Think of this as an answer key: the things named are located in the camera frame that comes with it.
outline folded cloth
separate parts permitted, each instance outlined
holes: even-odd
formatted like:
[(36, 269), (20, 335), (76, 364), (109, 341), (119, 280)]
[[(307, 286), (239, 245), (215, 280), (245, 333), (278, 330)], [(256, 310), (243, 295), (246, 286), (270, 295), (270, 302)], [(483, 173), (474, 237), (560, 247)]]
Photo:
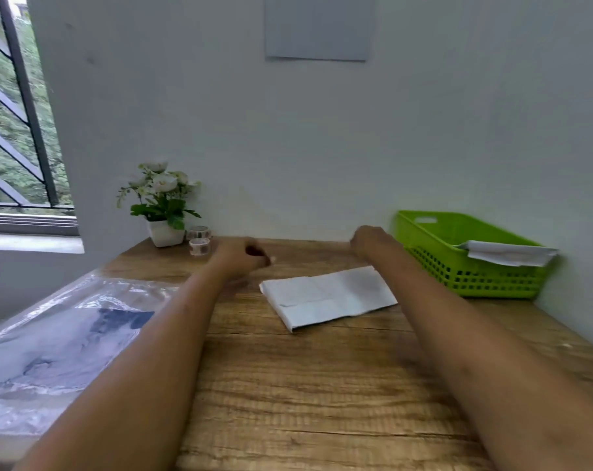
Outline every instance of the folded cloth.
[(272, 279), (260, 285), (262, 294), (292, 332), (397, 303), (384, 279), (372, 266), (332, 274)]

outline window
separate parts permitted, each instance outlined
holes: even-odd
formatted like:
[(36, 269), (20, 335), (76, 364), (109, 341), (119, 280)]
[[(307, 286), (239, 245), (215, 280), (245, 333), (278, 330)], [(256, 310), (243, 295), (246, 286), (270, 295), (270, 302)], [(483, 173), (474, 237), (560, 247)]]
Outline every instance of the window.
[(0, 0), (0, 232), (77, 234), (26, 0)]

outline green basket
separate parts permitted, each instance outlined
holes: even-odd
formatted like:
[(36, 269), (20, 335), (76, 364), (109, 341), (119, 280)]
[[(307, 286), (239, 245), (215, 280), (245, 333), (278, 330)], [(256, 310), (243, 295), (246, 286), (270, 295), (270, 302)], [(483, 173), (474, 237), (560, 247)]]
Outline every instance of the green basket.
[(502, 266), (469, 258), (455, 247), (469, 240), (542, 246), (461, 213), (400, 211), (395, 238), (439, 282), (465, 297), (534, 298), (547, 267)]

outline hand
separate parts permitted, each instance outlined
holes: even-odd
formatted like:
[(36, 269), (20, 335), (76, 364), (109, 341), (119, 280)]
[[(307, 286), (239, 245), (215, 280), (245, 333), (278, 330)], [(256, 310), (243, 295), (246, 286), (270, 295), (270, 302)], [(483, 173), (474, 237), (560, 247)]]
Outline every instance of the hand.
[(246, 276), (250, 272), (270, 266), (272, 261), (254, 238), (224, 238), (207, 263), (225, 281)]
[(351, 238), (350, 244), (357, 257), (371, 264), (391, 252), (403, 251), (401, 243), (383, 229), (374, 226), (360, 226)]

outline person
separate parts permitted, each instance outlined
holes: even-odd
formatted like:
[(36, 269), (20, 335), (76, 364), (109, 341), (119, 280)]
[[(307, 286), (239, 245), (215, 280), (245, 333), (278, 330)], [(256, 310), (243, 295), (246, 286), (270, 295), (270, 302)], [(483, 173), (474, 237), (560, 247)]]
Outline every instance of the person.
[[(395, 294), (499, 470), (593, 471), (593, 398), (570, 376), (429, 277), (384, 230), (360, 227), (350, 244)], [(251, 238), (221, 241), (15, 469), (169, 469), (216, 299), (269, 263)]]

